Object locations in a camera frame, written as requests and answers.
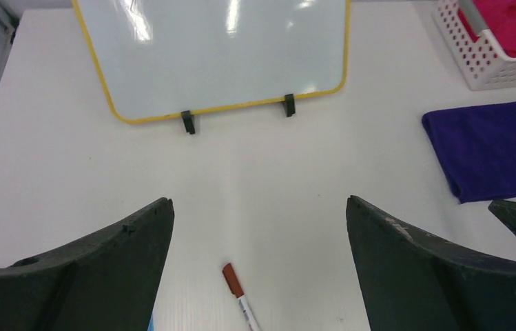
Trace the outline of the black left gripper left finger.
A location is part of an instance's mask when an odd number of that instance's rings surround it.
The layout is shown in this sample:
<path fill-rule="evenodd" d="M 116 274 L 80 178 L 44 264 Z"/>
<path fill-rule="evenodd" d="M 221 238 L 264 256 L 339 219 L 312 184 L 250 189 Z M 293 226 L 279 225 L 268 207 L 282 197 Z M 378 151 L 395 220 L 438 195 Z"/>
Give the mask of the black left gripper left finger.
<path fill-rule="evenodd" d="M 174 227 L 171 199 L 0 268 L 0 330 L 146 330 Z"/>

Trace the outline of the yellow framed whiteboard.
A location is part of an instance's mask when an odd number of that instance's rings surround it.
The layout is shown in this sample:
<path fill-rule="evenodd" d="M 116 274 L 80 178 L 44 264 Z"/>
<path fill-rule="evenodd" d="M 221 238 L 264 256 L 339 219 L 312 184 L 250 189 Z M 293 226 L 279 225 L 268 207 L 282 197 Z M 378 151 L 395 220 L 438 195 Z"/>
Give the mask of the yellow framed whiteboard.
<path fill-rule="evenodd" d="M 339 91 L 347 79 L 349 1 L 74 1 L 110 112 L 123 123 Z"/>

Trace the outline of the red capped whiteboard marker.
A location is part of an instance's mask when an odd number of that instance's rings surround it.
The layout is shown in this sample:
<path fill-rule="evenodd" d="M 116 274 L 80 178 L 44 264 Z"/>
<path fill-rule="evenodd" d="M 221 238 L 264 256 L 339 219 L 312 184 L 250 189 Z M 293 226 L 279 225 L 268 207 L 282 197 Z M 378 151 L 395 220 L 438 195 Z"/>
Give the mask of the red capped whiteboard marker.
<path fill-rule="evenodd" d="M 227 263 L 222 268 L 222 274 L 228 285 L 230 292 L 235 296 L 238 305 L 243 313 L 245 321 L 251 331 L 261 331 L 261 327 L 250 307 L 245 292 L 238 280 L 234 267 L 231 263 Z"/>

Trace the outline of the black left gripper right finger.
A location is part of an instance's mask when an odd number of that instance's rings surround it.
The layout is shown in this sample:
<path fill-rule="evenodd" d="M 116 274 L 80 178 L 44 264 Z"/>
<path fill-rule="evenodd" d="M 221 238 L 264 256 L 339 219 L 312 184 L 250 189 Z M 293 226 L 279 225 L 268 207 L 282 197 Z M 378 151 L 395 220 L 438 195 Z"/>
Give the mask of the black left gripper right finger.
<path fill-rule="evenodd" d="M 347 232 L 372 330 L 516 330 L 516 261 L 349 197 Z"/>

